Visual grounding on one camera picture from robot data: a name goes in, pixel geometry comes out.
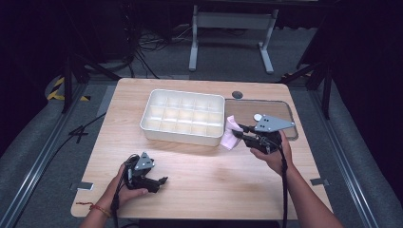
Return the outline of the yellow black floor tape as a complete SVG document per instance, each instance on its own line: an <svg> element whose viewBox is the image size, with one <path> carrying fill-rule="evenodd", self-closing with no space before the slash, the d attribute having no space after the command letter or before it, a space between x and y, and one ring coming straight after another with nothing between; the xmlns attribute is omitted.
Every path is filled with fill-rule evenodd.
<svg viewBox="0 0 403 228"><path fill-rule="evenodd" d="M58 93L59 89L61 88L62 84L65 82L64 77L59 77L57 81L54 83L53 88L51 89L50 93L47 96L47 99L50 100L59 100L63 101L65 99L64 95L60 95Z"/></svg>

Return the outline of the pink sock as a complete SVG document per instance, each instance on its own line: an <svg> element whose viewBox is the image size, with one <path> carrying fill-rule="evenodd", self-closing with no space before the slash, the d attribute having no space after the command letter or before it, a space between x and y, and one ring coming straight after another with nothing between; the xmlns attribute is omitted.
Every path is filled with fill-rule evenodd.
<svg viewBox="0 0 403 228"><path fill-rule="evenodd" d="M236 123L235 117L229 116L226 118L224 132L221 137L221 145L227 150L232 150L240 142L240 139L234 135L234 130L242 132L242 128Z"/></svg>

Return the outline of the person's left hand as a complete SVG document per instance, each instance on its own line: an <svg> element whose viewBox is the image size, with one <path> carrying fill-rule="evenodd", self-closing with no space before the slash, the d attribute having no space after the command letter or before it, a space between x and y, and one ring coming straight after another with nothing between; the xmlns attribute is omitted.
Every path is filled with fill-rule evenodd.
<svg viewBox="0 0 403 228"><path fill-rule="evenodd" d="M103 209L110 208L110 205L112 203L112 200L114 198L117 189L120 189L118 196L119 196L119 204L121 206L125 205L128 201L132 199L146 195L148 193L148 190L145 188L129 190L125 185L120 183L120 179L122 174L124 173L124 170L125 166L122 164L116 176L111 180L106 190L97 201L97 205L101 206Z"/></svg>

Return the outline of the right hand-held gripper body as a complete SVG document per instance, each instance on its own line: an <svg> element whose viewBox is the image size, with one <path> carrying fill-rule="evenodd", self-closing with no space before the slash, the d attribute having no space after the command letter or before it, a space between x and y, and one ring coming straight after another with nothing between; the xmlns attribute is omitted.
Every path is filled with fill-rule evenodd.
<svg viewBox="0 0 403 228"><path fill-rule="evenodd" d="M294 127L295 123L270 115L262 115L254 125L256 133L245 133L254 137L252 141L244 141L249 148L256 148L263 154L271 154L280 149L280 130Z"/></svg>

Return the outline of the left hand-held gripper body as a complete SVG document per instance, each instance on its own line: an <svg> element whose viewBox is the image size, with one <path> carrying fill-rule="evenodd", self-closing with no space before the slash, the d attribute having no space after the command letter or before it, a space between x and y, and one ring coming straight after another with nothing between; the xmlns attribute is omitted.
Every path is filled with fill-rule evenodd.
<svg viewBox="0 0 403 228"><path fill-rule="evenodd" d="M124 181L128 189L141 189L144 182L151 179L146 174L154 167L154 161L143 152L133 155L125 162Z"/></svg>

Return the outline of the white metal desk frame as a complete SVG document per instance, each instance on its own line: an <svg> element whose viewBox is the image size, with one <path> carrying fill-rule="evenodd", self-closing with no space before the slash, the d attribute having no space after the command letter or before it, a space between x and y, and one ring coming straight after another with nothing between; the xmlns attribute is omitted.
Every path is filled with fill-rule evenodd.
<svg viewBox="0 0 403 228"><path fill-rule="evenodd" d="M195 71L198 60L198 29L254 29L266 32L263 41L259 42L259 52L265 71L274 73L269 56L268 45L278 18L278 10L273 9L268 14L231 13L231 12L205 12L199 11L197 5L193 6L192 15L192 45L188 69Z"/></svg>

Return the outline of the white compartment storage box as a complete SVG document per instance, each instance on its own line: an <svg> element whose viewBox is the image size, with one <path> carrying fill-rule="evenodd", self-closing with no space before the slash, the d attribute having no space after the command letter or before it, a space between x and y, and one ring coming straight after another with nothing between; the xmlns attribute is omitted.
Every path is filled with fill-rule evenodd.
<svg viewBox="0 0 403 228"><path fill-rule="evenodd" d="M140 127L149 140L217 146L224 132L221 95L154 89Z"/></svg>

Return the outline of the person's right hand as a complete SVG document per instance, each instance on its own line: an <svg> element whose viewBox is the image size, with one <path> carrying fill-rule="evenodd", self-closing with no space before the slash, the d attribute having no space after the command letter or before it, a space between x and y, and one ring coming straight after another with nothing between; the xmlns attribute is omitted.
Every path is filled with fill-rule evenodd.
<svg viewBox="0 0 403 228"><path fill-rule="evenodd" d="M285 159L287 162L287 175L291 175L295 169L295 166L292 161L292 149L291 146L285 136L285 133L280 130L279 134L281 136L281 147L283 151L283 156L279 152L274 152L272 154L263 154L258 151L256 148L251 148L250 152L258 159L267 163L267 165L274 170L277 174L282 175L282 159Z"/></svg>

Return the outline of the black tripod stand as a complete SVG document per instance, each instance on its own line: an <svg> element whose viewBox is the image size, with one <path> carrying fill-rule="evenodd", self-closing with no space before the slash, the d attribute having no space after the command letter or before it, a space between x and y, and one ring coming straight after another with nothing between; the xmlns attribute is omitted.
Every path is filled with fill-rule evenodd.
<svg viewBox="0 0 403 228"><path fill-rule="evenodd" d="M322 100L321 100L321 111L326 120L330 119L329 115L329 106L330 106L330 96L331 96L331 88L332 88L332 70L331 66L328 63L314 63L312 65L308 65L302 69L297 70L294 73L286 73L281 79L278 81L279 84L287 85L288 83L293 82L294 80L311 74L308 81L305 84L305 87L308 90L317 90L320 85L323 85L322 88Z"/></svg>
<svg viewBox="0 0 403 228"><path fill-rule="evenodd" d="M90 61L82 55L71 52L67 55L64 66L64 79L65 79L65 94L64 94L64 107L62 112L67 113L73 103L73 85L72 77L76 78L79 84L86 84L89 81L89 75L86 72L85 66L92 67L95 71L105 75L113 81L119 81L120 76L109 71L105 67Z"/></svg>

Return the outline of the aluminium floor rail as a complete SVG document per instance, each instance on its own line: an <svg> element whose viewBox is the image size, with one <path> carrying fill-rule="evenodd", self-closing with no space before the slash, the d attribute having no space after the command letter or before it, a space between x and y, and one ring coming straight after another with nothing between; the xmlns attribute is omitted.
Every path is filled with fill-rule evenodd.
<svg viewBox="0 0 403 228"><path fill-rule="evenodd" d="M367 202L367 199L362 191L361 185L355 175L355 172L350 165L342 145L336 135L336 132L329 120L327 120L322 113L321 100L314 91L308 92L309 97L313 103L316 113L319 115L319 119L325 128L326 134L330 138L332 148L334 149L334 157L336 164L340 170L340 173L346 183L352 200L355 204L355 208L363 222L365 228L379 228L378 223L374 217L374 213Z"/></svg>
<svg viewBox="0 0 403 228"><path fill-rule="evenodd" d="M0 218L0 228L14 228L18 219L23 214L29 199L32 196L38 182L45 174L52 159L59 150L56 143L60 138L63 128L67 124L75 105L81 99L81 96L86 90L86 85L77 85L72 92L71 101L65 101L68 108L65 113L59 113L55 124L52 126L50 133L46 137L46 141L37 157L33 160L32 166L24 166L19 163L16 164L16 171L26 170L22 183L19 185L18 191L12 198L12 202L8 206L5 214Z"/></svg>

